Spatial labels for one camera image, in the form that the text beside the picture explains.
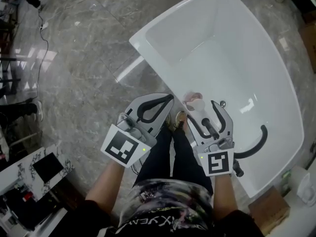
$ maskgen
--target black sleeve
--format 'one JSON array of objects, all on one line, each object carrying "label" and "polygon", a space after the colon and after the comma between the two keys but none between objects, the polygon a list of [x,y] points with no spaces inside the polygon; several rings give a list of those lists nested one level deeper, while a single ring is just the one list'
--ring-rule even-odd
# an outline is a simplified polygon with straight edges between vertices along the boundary
[{"label": "black sleeve", "polygon": [[263,237],[254,220],[248,214],[239,210],[231,212],[215,223],[215,230],[219,234],[226,234],[227,237]]},{"label": "black sleeve", "polygon": [[75,211],[65,215],[56,236],[94,237],[98,235],[100,229],[109,226],[109,215],[101,210],[96,202],[85,200]]}]

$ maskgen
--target person's right arm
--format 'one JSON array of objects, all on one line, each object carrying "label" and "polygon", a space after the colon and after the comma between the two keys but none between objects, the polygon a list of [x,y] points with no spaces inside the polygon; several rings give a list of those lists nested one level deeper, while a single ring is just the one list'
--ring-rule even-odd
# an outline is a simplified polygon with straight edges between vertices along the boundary
[{"label": "person's right arm", "polygon": [[215,177],[214,192],[215,229],[226,236],[263,237],[254,220],[238,210],[231,177]]}]

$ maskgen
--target bathtub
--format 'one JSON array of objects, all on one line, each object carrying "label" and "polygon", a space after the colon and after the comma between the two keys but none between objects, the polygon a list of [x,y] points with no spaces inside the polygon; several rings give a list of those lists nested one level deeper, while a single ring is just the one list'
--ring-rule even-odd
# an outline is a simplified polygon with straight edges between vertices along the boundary
[{"label": "bathtub", "polygon": [[290,76],[269,35],[240,0],[184,0],[130,43],[181,102],[187,92],[201,93],[218,130],[211,100],[226,102],[236,152],[256,145],[266,126],[262,149],[239,160],[244,176],[238,179],[249,197],[297,154],[304,131]]}]

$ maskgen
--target marble floor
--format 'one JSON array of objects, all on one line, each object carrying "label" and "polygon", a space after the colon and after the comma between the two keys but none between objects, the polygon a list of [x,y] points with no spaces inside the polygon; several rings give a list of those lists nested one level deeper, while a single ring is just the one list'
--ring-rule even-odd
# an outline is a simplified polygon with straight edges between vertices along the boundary
[{"label": "marble floor", "polygon": [[[139,95],[170,91],[146,61],[139,59],[128,40],[181,0],[41,1],[46,4],[41,16],[49,25],[42,35],[49,42],[49,51],[39,85],[36,82],[46,42],[40,37],[37,10],[22,2],[13,51],[26,62],[19,64],[19,92],[8,102],[33,97],[38,87],[44,112],[39,124],[42,145],[61,141],[62,150],[75,167],[68,178],[85,194],[109,160],[100,148],[119,112]],[[316,81],[298,33],[302,18],[291,0],[242,1],[270,35],[293,81],[305,129],[303,147],[294,161],[304,164],[316,136]],[[138,65],[126,74],[132,63]],[[180,108],[177,103],[173,113]],[[120,211],[135,178],[127,169],[115,213]],[[238,203],[245,209],[250,200],[236,180],[234,187]]]}]

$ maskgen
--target forearm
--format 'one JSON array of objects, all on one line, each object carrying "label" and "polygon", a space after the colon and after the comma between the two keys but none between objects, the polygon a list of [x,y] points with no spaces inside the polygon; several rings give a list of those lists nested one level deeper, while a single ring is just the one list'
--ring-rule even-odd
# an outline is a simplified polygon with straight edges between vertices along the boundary
[{"label": "forearm", "polygon": [[111,160],[85,199],[95,201],[102,210],[110,214],[119,193],[124,170],[122,165]]},{"label": "forearm", "polygon": [[220,175],[215,177],[214,216],[216,220],[226,217],[238,210],[231,177]]}]

